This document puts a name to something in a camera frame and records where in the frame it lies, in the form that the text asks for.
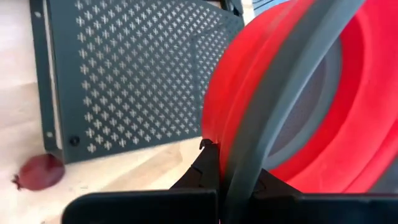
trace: wooden floor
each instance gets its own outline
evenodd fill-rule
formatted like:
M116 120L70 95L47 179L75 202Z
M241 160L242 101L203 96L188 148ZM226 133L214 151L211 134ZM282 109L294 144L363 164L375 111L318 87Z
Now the wooden floor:
M245 21L253 18L243 2ZM0 0L0 223L60 223L65 206L99 191L167 189L197 157L200 138L67 166L54 187L18 191L11 179L44 153L28 0Z

